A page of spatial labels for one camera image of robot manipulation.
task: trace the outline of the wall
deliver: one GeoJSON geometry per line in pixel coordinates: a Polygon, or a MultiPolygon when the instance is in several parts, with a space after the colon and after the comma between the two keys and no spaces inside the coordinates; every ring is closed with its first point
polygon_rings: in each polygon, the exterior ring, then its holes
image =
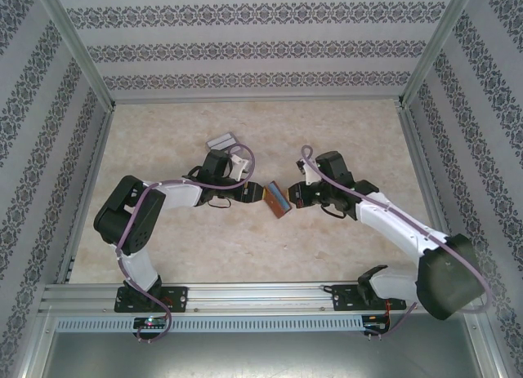
{"type": "Polygon", "coordinates": [[[0,2],[0,377],[54,282],[106,115],[39,0],[0,2]]]}
{"type": "Polygon", "coordinates": [[[511,376],[523,376],[523,0],[470,0],[411,114],[453,233],[472,237],[511,376]]]}
{"type": "Polygon", "coordinates": [[[61,0],[116,100],[398,96],[449,0],[61,0]]]}

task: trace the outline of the enclosure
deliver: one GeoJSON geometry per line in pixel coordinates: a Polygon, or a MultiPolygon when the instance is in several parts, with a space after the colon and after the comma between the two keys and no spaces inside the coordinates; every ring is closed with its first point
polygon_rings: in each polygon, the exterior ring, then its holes
{"type": "Polygon", "coordinates": [[[523,376],[523,0],[0,11],[0,376],[523,376]],[[253,150],[261,185],[302,181],[303,145],[335,150],[415,219],[466,235],[488,312],[440,322],[420,306],[367,339],[383,309],[337,311],[324,286],[413,261],[318,207],[277,219],[233,202],[162,212],[150,259],[188,292],[171,333],[137,344],[148,314],[114,312],[124,276],[95,215],[124,176],[186,175],[228,131],[253,150]]]}

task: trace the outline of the marble surface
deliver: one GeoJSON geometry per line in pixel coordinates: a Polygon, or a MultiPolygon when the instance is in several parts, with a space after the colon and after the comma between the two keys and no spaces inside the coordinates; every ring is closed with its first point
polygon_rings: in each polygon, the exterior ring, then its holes
{"type": "MultiPolygon", "coordinates": [[[[355,179],[427,222],[392,100],[119,105],[70,281],[123,280],[114,252],[92,228],[123,176],[179,177],[202,164],[207,140],[228,131],[256,154],[253,181],[286,189],[303,178],[295,164],[302,145],[316,155],[337,150],[355,179]]],[[[148,248],[164,282],[355,280],[379,264],[413,268],[400,249],[350,218],[310,207],[278,220],[264,202],[164,211],[148,248]]]]}

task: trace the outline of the patterned wallpaper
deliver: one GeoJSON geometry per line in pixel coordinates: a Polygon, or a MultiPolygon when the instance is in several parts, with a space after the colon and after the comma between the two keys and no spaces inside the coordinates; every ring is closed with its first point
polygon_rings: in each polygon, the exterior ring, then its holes
{"type": "Polygon", "coordinates": [[[411,104],[445,219],[472,238],[489,318],[523,376],[523,0],[471,0],[411,104]]]}
{"type": "Polygon", "coordinates": [[[61,0],[118,100],[398,96],[449,0],[61,0]]]}
{"type": "Polygon", "coordinates": [[[0,377],[54,282],[105,112],[39,0],[0,10],[0,377]]]}

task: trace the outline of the damask pattern stripe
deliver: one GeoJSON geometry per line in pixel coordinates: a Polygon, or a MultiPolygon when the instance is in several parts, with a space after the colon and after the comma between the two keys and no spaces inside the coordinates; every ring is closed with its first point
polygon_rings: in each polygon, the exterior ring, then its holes
{"type": "MultiPolygon", "coordinates": [[[[44,218],[42,220],[42,227],[38,231],[38,237],[34,241],[35,245],[31,251],[31,257],[27,263],[27,267],[24,271],[24,280],[20,284],[20,290],[16,293],[16,304],[13,305],[13,314],[7,320],[7,330],[2,334],[2,343],[0,344],[0,376],[9,376],[12,364],[15,359],[16,351],[20,347],[20,341],[22,338],[22,331],[27,324],[27,314],[29,308],[34,301],[34,293],[36,292],[36,285],[42,277],[42,271],[47,260],[47,251],[49,250],[54,233],[56,231],[56,225],[60,219],[60,213],[64,206],[65,198],[69,192],[69,188],[74,176],[74,170],[76,168],[80,153],[82,152],[83,142],[85,141],[87,131],[89,129],[93,111],[96,107],[97,99],[92,90],[87,93],[82,107],[82,112],[78,117],[78,122],[74,129],[69,147],[67,148],[67,154],[65,155],[60,174],[56,180],[55,187],[51,193],[51,200],[48,203],[44,218]]],[[[98,131],[98,137],[100,137],[101,127],[98,131]]],[[[91,167],[92,159],[94,157],[95,150],[91,154],[88,168],[91,167]]]]}
{"type": "Polygon", "coordinates": [[[469,16],[463,14],[454,27],[454,36],[468,58],[476,78],[480,81],[490,107],[496,113],[496,118],[505,130],[510,145],[515,149],[516,156],[523,167],[523,118],[521,106],[516,102],[512,90],[503,80],[503,75],[494,63],[485,42],[481,40],[477,28],[469,16]]]}
{"type": "Polygon", "coordinates": [[[217,42],[88,47],[96,63],[267,58],[419,57],[425,41],[217,42]]]}
{"type": "Polygon", "coordinates": [[[503,235],[508,239],[507,247],[512,250],[512,257],[517,262],[518,269],[523,271],[523,222],[517,218],[519,214],[514,209],[514,201],[508,195],[503,178],[498,175],[496,162],[490,155],[480,125],[476,122],[463,89],[444,52],[441,52],[434,61],[434,69],[445,89],[452,110],[456,114],[471,155],[476,161],[485,191],[490,197],[490,203],[494,206],[494,213],[503,226],[503,235]]]}
{"type": "Polygon", "coordinates": [[[180,25],[436,23],[444,2],[318,2],[70,8],[77,29],[180,25]]]}
{"type": "Polygon", "coordinates": [[[523,0],[487,0],[516,48],[523,53],[523,0]]]}
{"type": "MultiPolygon", "coordinates": [[[[506,286],[500,280],[501,270],[491,256],[492,253],[489,243],[485,237],[485,232],[481,228],[481,222],[477,216],[476,209],[474,208],[474,203],[470,199],[470,193],[468,191],[467,183],[463,179],[461,167],[458,164],[449,137],[446,135],[445,128],[441,122],[440,112],[426,83],[422,84],[418,92],[418,98],[421,101],[425,117],[428,119],[430,124],[432,135],[438,147],[438,153],[443,162],[447,178],[453,190],[454,198],[456,199],[456,204],[459,208],[459,214],[461,215],[465,225],[465,230],[471,237],[472,244],[475,247],[478,262],[481,267],[481,273],[485,276],[485,279],[492,289],[494,295],[493,307],[496,311],[496,317],[500,322],[501,330],[505,335],[505,344],[511,350],[511,357],[515,361],[516,370],[519,374],[523,375],[523,360],[521,360],[521,355],[523,355],[523,343],[521,343],[520,340],[523,333],[520,331],[520,325],[516,323],[516,311],[510,306],[512,301],[507,295],[506,286]]],[[[421,139],[422,137],[420,135],[418,124],[415,118],[413,120],[421,139]]],[[[425,158],[429,159],[424,146],[423,152],[425,153],[425,158]]],[[[432,172],[431,174],[436,185],[434,174],[432,172]]],[[[441,201],[439,190],[437,190],[437,193],[438,198],[441,201]]]]}
{"type": "Polygon", "coordinates": [[[111,91],[182,88],[403,86],[410,72],[271,72],[105,76],[111,91]]]}
{"type": "Polygon", "coordinates": [[[0,4],[0,56],[3,56],[19,26],[36,0],[2,0],[0,4]]]}
{"type": "Polygon", "coordinates": [[[29,106],[33,103],[37,90],[42,85],[43,78],[51,64],[62,38],[52,21],[46,26],[42,36],[38,40],[31,57],[24,67],[20,80],[16,82],[11,97],[2,109],[0,117],[0,168],[3,160],[9,154],[9,148],[18,136],[21,123],[29,112],[29,106]]]}
{"type": "Polygon", "coordinates": [[[78,64],[72,60],[65,71],[51,108],[47,112],[45,122],[27,162],[28,166],[24,169],[20,184],[16,187],[15,196],[11,200],[11,206],[7,208],[0,231],[0,280],[3,280],[3,273],[9,265],[9,257],[18,243],[21,226],[26,220],[33,196],[40,184],[81,74],[82,71],[78,64]]]}

